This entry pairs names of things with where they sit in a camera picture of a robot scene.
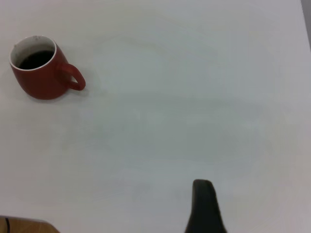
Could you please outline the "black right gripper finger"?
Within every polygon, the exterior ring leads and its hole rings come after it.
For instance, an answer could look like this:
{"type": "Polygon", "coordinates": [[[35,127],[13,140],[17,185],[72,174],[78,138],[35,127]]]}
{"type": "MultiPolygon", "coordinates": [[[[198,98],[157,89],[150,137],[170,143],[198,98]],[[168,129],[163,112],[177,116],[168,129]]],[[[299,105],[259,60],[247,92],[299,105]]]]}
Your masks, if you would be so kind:
{"type": "Polygon", "coordinates": [[[190,217],[187,233],[225,233],[216,191],[212,182],[196,179],[192,185],[190,217]]]}

